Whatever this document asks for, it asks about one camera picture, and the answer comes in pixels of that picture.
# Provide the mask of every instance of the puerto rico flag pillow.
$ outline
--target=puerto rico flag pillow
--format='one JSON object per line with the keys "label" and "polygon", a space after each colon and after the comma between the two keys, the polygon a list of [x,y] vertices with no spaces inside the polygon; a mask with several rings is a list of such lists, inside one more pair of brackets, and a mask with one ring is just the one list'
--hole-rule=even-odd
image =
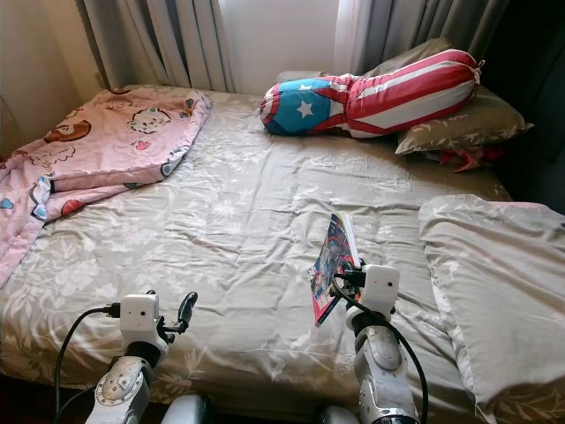
{"label": "puerto rico flag pillow", "polygon": [[469,53],[449,49],[372,78],[345,74],[283,82],[265,94],[261,120],[280,135],[394,133],[464,107],[481,66]]}

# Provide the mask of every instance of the pink blanket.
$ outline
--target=pink blanket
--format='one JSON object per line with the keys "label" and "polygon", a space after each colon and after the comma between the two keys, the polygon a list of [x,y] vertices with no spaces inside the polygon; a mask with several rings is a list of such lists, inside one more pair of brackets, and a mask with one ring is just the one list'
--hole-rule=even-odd
{"label": "pink blanket", "polygon": [[184,99],[143,87],[103,91],[0,163],[0,288],[47,221],[165,179],[209,109],[197,91]]}

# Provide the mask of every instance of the magazine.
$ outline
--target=magazine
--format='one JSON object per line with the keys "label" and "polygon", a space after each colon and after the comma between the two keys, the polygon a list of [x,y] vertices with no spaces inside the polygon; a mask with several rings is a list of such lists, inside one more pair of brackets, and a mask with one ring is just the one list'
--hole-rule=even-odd
{"label": "magazine", "polygon": [[334,274],[349,267],[361,267],[351,219],[347,214],[332,214],[320,256],[308,271],[316,324],[322,324],[339,301],[329,294]]}

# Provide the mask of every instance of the white sheer curtain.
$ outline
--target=white sheer curtain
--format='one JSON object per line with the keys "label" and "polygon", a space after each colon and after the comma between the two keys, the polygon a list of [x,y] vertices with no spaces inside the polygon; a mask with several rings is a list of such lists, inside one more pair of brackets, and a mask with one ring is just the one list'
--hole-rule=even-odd
{"label": "white sheer curtain", "polygon": [[340,0],[333,71],[360,74],[436,37],[480,59],[509,1]]}
{"label": "white sheer curtain", "polygon": [[219,0],[77,0],[111,87],[233,91]]}

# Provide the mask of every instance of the gray bedsheet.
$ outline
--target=gray bedsheet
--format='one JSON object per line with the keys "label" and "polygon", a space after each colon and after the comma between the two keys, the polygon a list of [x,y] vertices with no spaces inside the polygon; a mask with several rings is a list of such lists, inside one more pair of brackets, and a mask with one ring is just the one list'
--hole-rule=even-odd
{"label": "gray bedsheet", "polygon": [[[0,291],[1,372],[51,382],[80,313],[155,289],[173,318],[194,290],[191,327],[158,370],[154,400],[196,390],[226,412],[291,420],[309,419],[320,403],[355,405],[344,305],[315,328],[305,277],[337,210],[352,214],[365,261],[402,272],[393,322],[426,371],[430,418],[473,422],[433,299],[418,208],[451,193],[507,200],[497,179],[396,156],[385,140],[272,136],[259,120],[259,97],[209,95],[211,117],[170,178],[43,229]],[[97,381],[119,353],[118,322],[86,318],[66,353],[64,384]],[[412,364],[409,373],[419,406]]]}

